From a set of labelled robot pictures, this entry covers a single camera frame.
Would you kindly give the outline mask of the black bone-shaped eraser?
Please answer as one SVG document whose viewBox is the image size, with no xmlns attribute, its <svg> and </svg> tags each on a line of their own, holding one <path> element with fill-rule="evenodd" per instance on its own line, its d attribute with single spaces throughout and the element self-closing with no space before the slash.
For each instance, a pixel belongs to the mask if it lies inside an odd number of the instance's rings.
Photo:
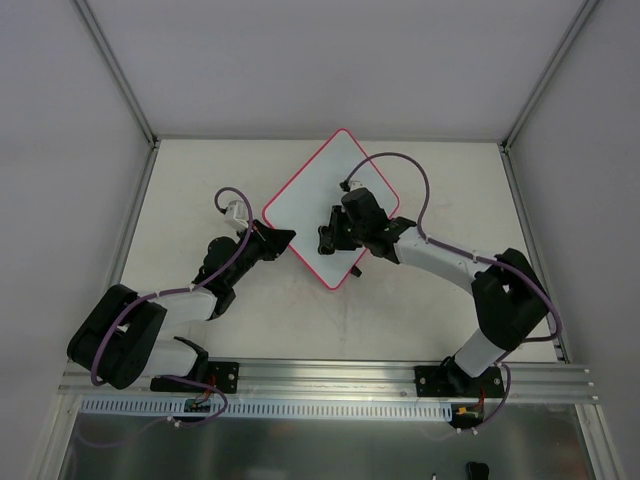
<svg viewBox="0 0 640 480">
<path fill-rule="evenodd" d="M 332 255 L 335 252 L 333 244 L 333 231 L 330 226 L 320 226 L 318 253 L 320 255 Z"/>
</svg>

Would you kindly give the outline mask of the pink framed whiteboard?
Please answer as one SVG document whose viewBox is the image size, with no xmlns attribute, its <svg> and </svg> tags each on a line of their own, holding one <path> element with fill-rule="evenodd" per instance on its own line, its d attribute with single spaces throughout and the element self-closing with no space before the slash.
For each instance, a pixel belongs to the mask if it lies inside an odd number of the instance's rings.
<svg viewBox="0 0 640 480">
<path fill-rule="evenodd" d="M 368 188 L 387 214 L 393 216 L 400 206 L 397 192 L 377 166 L 372 162 L 359 165 L 366 157 L 348 130 L 337 130 L 262 211 L 270 227 L 296 232 L 289 248 L 329 290 L 338 289 L 366 253 L 362 248 L 332 255 L 318 253 L 318 228 L 329 223 L 331 208 L 344 195 L 340 183 L 354 172 L 352 179 Z"/>
</svg>

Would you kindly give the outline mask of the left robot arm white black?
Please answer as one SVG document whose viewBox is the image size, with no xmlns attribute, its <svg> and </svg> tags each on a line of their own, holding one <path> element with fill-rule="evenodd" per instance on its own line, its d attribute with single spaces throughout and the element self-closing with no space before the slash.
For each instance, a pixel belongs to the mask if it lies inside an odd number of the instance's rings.
<svg viewBox="0 0 640 480">
<path fill-rule="evenodd" d="M 197 391 L 217 384 L 206 349 L 164 333 L 190 322 L 222 316 L 236 298 L 235 285 L 260 261 L 278 259 L 295 238 L 258 220 L 236 239 L 213 239 L 192 284 L 140 294 L 123 284 L 109 287 L 72 336 L 70 361 L 85 368 L 95 385 L 118 390 L 151 377 L 154 391 Z"/>
</svg>

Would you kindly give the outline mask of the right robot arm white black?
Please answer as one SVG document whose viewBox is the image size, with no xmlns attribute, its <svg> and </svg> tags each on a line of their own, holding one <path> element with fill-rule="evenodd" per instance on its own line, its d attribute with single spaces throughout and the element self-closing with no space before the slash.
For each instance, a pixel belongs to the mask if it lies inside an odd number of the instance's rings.
<svg viewBox="0 0 640 480">
<path fill-rule="evenodd" d="M 321 255 L 365 248 L 377 258 L 427 271 L 471 295 L 476 331 L 425 380 L 439 395 L 472 394 L 487 370 L 525 343 L 552 312 L 548 295 L 520 251 L 509 248 L 488 258 L 429 237 L 413 220 L 389 218 L 364 187 L 347 192 L 318 233 Z"/>
</svg>

